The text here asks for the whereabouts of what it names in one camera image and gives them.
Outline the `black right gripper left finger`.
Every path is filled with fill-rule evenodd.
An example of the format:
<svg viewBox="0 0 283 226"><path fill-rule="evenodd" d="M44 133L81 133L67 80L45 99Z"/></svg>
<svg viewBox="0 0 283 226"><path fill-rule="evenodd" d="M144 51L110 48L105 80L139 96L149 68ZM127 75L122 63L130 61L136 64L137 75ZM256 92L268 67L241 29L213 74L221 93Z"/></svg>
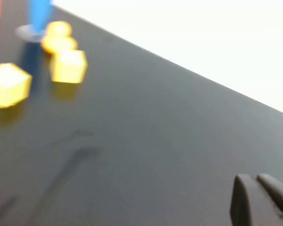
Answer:
<svg viewBox="0 0 283 226"><path fill-rule="evenodd" d="M283 212L254 178L234 179L230 217L233 226L283 226Z"/></svg>

